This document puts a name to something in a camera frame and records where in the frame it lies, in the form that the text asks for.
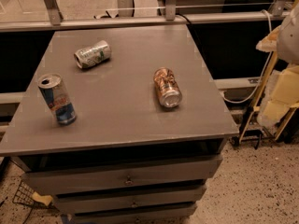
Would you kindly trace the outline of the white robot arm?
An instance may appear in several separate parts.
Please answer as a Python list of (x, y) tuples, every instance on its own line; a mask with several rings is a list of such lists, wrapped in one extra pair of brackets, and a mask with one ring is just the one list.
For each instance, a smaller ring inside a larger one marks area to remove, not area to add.
[(280, 60), (299, 64), (299, 4), (292, 9), (281, 23), (277, 51)]

